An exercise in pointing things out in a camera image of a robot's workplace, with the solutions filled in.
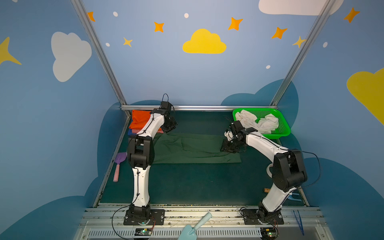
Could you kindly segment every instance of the pink handle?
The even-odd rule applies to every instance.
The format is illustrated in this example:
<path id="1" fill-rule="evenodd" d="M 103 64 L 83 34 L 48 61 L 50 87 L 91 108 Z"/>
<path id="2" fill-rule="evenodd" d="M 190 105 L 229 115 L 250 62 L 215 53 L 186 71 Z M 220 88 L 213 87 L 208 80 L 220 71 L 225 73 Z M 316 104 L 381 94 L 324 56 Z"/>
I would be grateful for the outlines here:
<path id="1" fill-rule="evenodd" d="M 120 164 L 117 164 L 116 170 L 115 170 L 115 176 L 113 177 L 114 182 L 117 182 L 119 180 L 119 170 L 120 170 Z"/>

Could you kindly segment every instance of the metal rail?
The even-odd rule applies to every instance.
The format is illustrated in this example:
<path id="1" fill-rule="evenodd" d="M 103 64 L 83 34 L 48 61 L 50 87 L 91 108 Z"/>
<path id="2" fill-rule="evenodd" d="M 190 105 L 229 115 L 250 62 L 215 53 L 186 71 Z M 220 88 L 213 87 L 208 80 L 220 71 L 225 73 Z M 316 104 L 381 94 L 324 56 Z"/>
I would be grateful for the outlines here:
<path id="1" fill-rule="evenodd" d="M 111 217 L 116 210 L 124 204 L 100 204 L 97 208 L 87 208 L 83 219 L 80 222 L 76 233 L 76 240 L 93 240 L 93 239 L 111 239 L 117 240 L 111 226 Z M 151 209 L 165 209 L 164 225 L 155 226 L 154 233 L 151 238 L 169 239 L 177 238 L 183 227 L 186 225 L 195 225 L 202 216 L 207 212 L 212 214 L 212 218 L 200 229 L 213 231 L 210 233 L 199 232 L 201 239 L 205 238 L 221 238 L 225 237 L 232 239 L 251 238 L 257 239 L 259 232 L 250 232 L 253 230 L 259 231 L 260 227 L 272 227 L 271 225 L 245 225 L 243 217 L 239 213 L 241 207 L 256 209 L 257 206 L 187 206 L 187 205 L 167 205 L 153 204 Z M 284 225 L 279 225 L 283 228 L 298 228 L 297 220 L 293 211 L 300 212 L 303 226 L 308 229 L 316 228 L 318 235 L 323 240 L 332 240 L 332 235 L 327 228 L 328 225 L 323 217 L 322 212 L 318 207 L 283 207 L 281 214 L 283 216 Z M 126 209 L 117 211 L 114 215 L 113 225 L 116 231 L 123 234 L 127 239 L 137 239 L 141 237 L 133 236 L 136 228 L 143 226 L 124 226 L 123 220 Z"/>
<path id="2" fill-rule="evenodd" d="M 112 71 L 112 67 L 108 62 L 107 56 L 105 55 L 105 52 L 103 48 L 101 47 L 101 43 L 99 41 L 99 38 L 97 37 L 96 31 L 93 28 L 93 25 L 91 21 L 89 20 L 87 11 L 85 9 L 85 6 L 81 0 L 71 0 L 72 4 L 77 12 L 77 15 L 79 16 L 81 23 L 83 24 L 85 31 L 88 34 L 89 39 L 91 40 L 91 43 L 93 45 L 93 48 L 95 52 L 97 53 L 97 56 L 100 59 L 101 65 L 104 68 L 105 73 L 107 74 L 107 77 L 109 81 L 112 84 L 113 89 L 115 90 L 115 93 L 121 103 L 121 105 L 127 104 L 125 101 L 124 95 L 121 91 L 121 88 L 119 86 L 119 83 L 115 77 L 115 74 Z"/>
<path id="3" fill-rule="evenodd" d="M 116 145 L 116 148 L 115 148 L 115 151 L 113 152 L 113 155 L 112 155 L 112 159 L 110 160 L 109 162 L 109 166 L 108 166 L 108 169 L 107 169 L 107 172 L 105 173 L 104 175 L 104 178 L 103 178 L 103 181 L 100 185 L 100 188 L 99 188 L 99 192 L 97 194 L 97 197 L 95 199 L 95 201 L 93 202 L 93 207 L 97 207 L 100 200 L 101 200 L 101 196 L 103 195 L 103 192 L 104 192 L 104 189 L 105 189 L 105 186 L 107 185 L 107 181 L 108 181 L 108 178 L 109 178 L 109 175 L 111 174 L 111 171 L 112 171 L 112 167 L 113 167 L 113 164 L 115 162 L 115 158 L 119 152 L 119 149 L 120 149 L 120 145 L 122 143 L 122 140 L 124 138 L 124 135 L 125 135 L 125 132 L 128 128 L 128 125 L 129 125 L 129 120 L 131 119 L 131 116 L 127 116 L 127 119 L 125 120 L 125 123 L 124 123 L 124 126 L 122 128 L 122 131 L 121 131 L 121 134 L 120 134 L 120 137 L 119 137 L 119 140 L 118 140 L 118 143 Z"/>
<path id="4" fill-rule="evenodd" d="M 295 60 L 293 61 L 293 64 L 291 68 L 289 69 L 287 75 L 285 76 L 283 82 L 281 83 L 279 89 L 277 90 L 275 96 L 272 99 L 271 106 L 277 106 L 279 103 L 281 97 L 283 96 L 285 90 L 287 89 L 288 85 L 291 83 L 293 77 L 295 76 L 297 70 L 299 69 L 301 63 L 303 62 L 305 56 L 308 54 L 311 46 L 315 42 L 317 36 L 319 35 L 321 29 L 323 28 L 325 22 L 327 21 L 331 8 L 336 0 L 327 0 L 327 2 L 324 4 L 324 7 L 320 11 L 319 16 L 317 17 L 316 21 L 314 22 L 310 32 L 307 35 L 306 41 L 304 42 L 304 45 L 300 48 L 299 53 L 297 54 Z"/>
<path id="5" fill-rule="evenodd" d="M 152 110 L 158 108 L 159 105 L 121 105 L 121 110 Z M 176 111 L 218 111 L 229 112 L 236 108 L 275 108 L 277 106 L 220 106 L 220 105 L 175 105 Z"/>

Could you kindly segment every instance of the vent grille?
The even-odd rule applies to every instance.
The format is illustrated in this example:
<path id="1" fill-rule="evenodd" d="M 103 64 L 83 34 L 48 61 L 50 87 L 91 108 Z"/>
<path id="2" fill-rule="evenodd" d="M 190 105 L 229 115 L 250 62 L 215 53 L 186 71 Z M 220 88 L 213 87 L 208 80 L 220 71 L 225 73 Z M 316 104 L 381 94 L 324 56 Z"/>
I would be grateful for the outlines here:
<path id="1" fill-rule="evenodd" d="M 151 238 L 177 238 L 183 228 L 174 229 L 155 229 Z M 131 239 L 134 230 L 116 230 L 117 233 L 125 238 Z M 250 238 L 261 237 L 260 228 L 201 228 L 196 231 L 198 237 L 204 238 Z M 116 239 L 119 238 L 111 228 L 92 228 L 88 234 L 88 239 Z"/>

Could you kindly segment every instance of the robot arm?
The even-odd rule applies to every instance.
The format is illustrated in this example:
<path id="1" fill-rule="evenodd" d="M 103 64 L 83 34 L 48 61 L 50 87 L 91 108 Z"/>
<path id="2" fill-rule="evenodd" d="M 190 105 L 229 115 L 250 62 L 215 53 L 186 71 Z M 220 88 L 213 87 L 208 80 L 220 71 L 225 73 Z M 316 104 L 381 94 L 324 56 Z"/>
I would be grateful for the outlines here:
<path id="1" fill-rule="evenodd" d="M 254 128 L 245 129 L 240 121 L 231 123 L 224 134 L 222 151 L 239 152 L 244 143 L 257 149 L 273 163 L 273 185 L 267 196 L 259 203 L 257 218 L 260 223 L 271 223 L 281 218 L 280 209 L 286 198 L 307 180 L 300 151 L 289 150 L 265 138 Z"/>
<path id="2" fill-rule="evenodd" d="M 133 221 L 133 225 L 146 225 L 149 222 L 151 209 L 148 179 L 149 169 L 155 158 L 153 137 L 160 127 L 164 132 L 176 127 L 175 118 L 170 116 L 171 107 L 169 102 L 161 102 L 159 108 L 151 111 L 151 117 L 143 129 L 129 138 L 127 158 L 134 176 L 134 195 L 127 216 Z"/>

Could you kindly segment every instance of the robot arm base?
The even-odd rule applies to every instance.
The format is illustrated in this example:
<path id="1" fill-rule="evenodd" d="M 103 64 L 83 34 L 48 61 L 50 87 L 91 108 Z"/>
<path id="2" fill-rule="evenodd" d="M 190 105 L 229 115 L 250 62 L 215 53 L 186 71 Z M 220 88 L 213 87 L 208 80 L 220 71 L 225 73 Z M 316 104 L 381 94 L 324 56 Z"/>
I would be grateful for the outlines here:
<path id="1" fill-rule="evenodd" d="M 277 209 L 274 212 L 268 212 L 262 202 L 259 203 L 259 209 L 257 210 L 256 215 L 261 224 L 284 224 L 281 209 Z"/>
<path id="2" fill-rule="evenodd" d="M 131 204 L 125 213 L 124 225 L 147 225 L 150 217 L 151 208 L 149 204 L 142 207 Z"/>

